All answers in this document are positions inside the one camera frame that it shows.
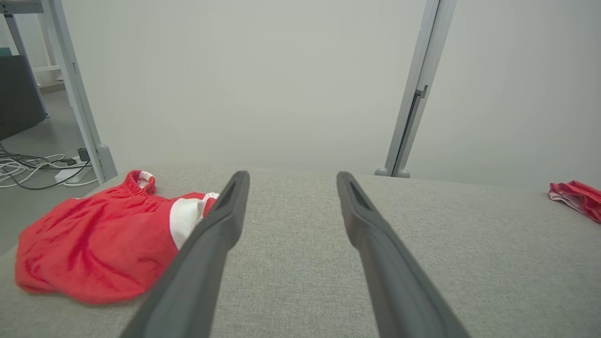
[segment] power strip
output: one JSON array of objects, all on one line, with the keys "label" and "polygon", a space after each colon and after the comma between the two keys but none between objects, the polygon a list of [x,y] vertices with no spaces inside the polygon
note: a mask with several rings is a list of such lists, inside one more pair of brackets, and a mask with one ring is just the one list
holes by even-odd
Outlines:
[{"label": "power strip", "polygon": [[58,183],[68,179],[72,175],[75,175],[73,176],[73,178],[66,181],[66,183],[77,183],[84,179],[84,176],[86,176],[90,172],[90,170],[92,170],[91,167],[85,167],[83,170],[81,168],[63,169],[58,174],[56,174],[56,176],[54,176],[54,179]]}]

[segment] red fabric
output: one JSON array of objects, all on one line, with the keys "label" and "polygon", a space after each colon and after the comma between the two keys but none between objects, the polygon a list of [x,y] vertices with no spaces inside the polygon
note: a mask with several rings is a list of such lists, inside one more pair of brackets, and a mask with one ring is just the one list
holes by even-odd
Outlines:
[{"label": "red fabric", "polygon": [[551,183],[549,194],[574,196],[580,202],[580,210],[595,222],[601,223],[601,191],[578,181]]},{"label": "red fabric", "polygon": [[[63,292],[92,304],[134,298],[152,286],[177,254],[169,211],[142,172],[88,198],[71,198],[19,236],[16,283],[32,293]],[[187,198],[202,199],[193,193]],[[204,214],[215,202],[207,201]]]}]

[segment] white wall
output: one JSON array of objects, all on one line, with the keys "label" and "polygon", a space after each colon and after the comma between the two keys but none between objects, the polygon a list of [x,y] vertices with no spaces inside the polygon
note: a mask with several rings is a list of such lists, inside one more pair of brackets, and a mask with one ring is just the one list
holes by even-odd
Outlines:
[{"label": "white wall", "polygon": [[601,1],[459,0],[411,177],[601,189]]},{"label": "white wall", "polygon": [[193,161],[373,173],[386,160],[425,3],[64,6],[118,171]]}]

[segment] cable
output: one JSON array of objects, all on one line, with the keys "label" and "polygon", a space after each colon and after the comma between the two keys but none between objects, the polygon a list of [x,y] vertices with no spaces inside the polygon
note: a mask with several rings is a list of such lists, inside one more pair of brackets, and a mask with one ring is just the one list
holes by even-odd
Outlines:
[{"label": "cable", "polygon": [[12,179],[13,179],[13,181],[15,182],[15,184],[14,184],[14,185],[11,185],[11,186],[18,185],[18,186],[20,186],[21,188],[23,188],[23,189],[27,189],[27,190],[44,190],[44,189],[52,188],[53,186],[57,186],[57,185],[64,184],[66,181],[68,181],[68,180],[70,180],[70,179],[74,178],[74,177],[75,177],[75,176],[77,176],[79,173],[81,173],[81,172],[84,170],[84,168],[86,167],[86,165],[84,165],[83,167],[81,167],[81,169],[79,169],[79,170],[77,171],[77,173],[75,173],[75,174],[73,174],[73,175],[69,176],[68,178],[66,178],[66,179],[64,179],[64,180],[62,180],[62,181],[60,181],[60,182],[57,182],[57,183],[51,184],[51,185],[49,185],[49,186],[43,186],[43,187],[41,187],[41,188],[30,188],[30,187],[28,187],[28,186],[21,185],[21,183],[22,183],[22,182],[24,182],[24,181],[26,181],[27,179],[29,179],[29,177],[30,177],[30,176],[31,176],[33,173],[35,173],[35,170],[34,170],[34,171],[31,173],[31,174],[29,174],[29,176],[27,176],[27,178],[26,178],[25,180],[22,180],[21,182],[19,182],[19,181],[18,181],[16,178],[14,178],[14,176],[13,176],[12,174],[9,174],[8,172],[7,172],[7,175],[8,175],[10,178],[12,178]]},{"label": "cable", "polygon": [[[56,155],[50,155],[50,156],[45,156],[45,157],[21,155],[21,154],[8,152],[4,148],[2,143],[0,143],[0,149],[1,149],[0,150],[0,169],[2,169],[2,171],[4,171],[4,173],[0,172],[0,183],[7,179],[12,179],[15,182],[14,184],[11,184],[11,185],[0,185],[0,188],[12,188],[14,186],[20,186],[21,188],[29,189],[29,190],[41,190],[41,189],[51,188],[51,187],[57,186],[59,184],[62,184],[64,186],[75,187],[75,186],[84,186],[84,185],[91,184],[91,183],[98,181],[96,179],[96,180],[92,180],[92,181],[84,182],[84,183],[66,183],[67,180],[75,177],[75,175],[79,174],[84,168],[90,167],[91,165],[90,165],[89,161],[83,165],[81,163],[76,163],[73,165],[57,165],[55,163],[61,162],[65,159],[64,154],[56,154]],[[63,180],[57,184],[53,184],[53,185],[42,187],[42,188],[29,188],[27,186],[22,185],[23,182],[26,182],[28,179],[30,179],[38,170],[56,172],[56,170],[77,169],[77,168],[79,168],[80,170],[77,173],[75,173],[75,175],[73,175],[73,176],[67,178],[66,180]],[[31,171],[31,172],[24,179],[19,180],[15,177],[17,175],[25,173],[26,171]]]},{"label": "cable", "polygon": [[67,183],[67,182],[65,182],[65,183],[63,183],[63,185],[64,186],[84,186],[84,185],[88,185],[88,184],[91,184],[94,182],[98,182],[98,179],[93,179],[93,180],[91,180],[89,182],[85,182],[85,183]]}]

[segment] white stripe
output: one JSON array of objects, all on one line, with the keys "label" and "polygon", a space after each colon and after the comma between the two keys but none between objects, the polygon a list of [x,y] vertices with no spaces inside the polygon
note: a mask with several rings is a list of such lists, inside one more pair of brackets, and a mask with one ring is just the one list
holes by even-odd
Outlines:
[{"label": "white stripe", "polygon": [[202,200],[198,198],[180,198],[171,206],[169,212],[169,230],[177,249],[181,249],[194,227],[203,219],[204,207],[209,198],[218,198],[219,194],[210,192]]}]

